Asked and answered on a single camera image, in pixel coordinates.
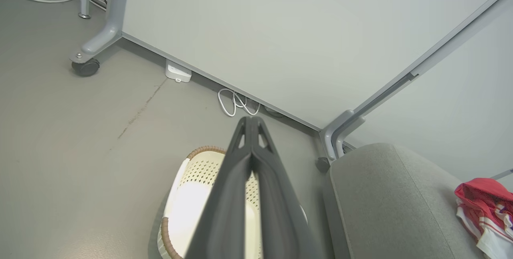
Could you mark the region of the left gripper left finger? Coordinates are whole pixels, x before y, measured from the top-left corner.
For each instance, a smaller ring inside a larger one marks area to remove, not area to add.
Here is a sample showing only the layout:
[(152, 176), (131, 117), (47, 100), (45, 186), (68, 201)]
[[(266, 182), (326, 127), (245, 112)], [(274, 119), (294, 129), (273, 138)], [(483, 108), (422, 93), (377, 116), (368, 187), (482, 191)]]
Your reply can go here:
[(250, 176), (250, 118), (242, 118), (195, 229), (187, 259), (245, 258), (245, 185)]

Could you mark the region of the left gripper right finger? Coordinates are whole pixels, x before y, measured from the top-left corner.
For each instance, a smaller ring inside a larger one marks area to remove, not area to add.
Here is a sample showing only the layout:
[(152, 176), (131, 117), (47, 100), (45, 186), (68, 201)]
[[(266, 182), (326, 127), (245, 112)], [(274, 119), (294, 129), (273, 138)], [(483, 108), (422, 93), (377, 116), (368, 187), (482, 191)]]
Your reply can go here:
[(265, 259), (318, 259), (319, 249), (277, 148), (260, 117), (251, 118), (252, 168), (260, 194)]

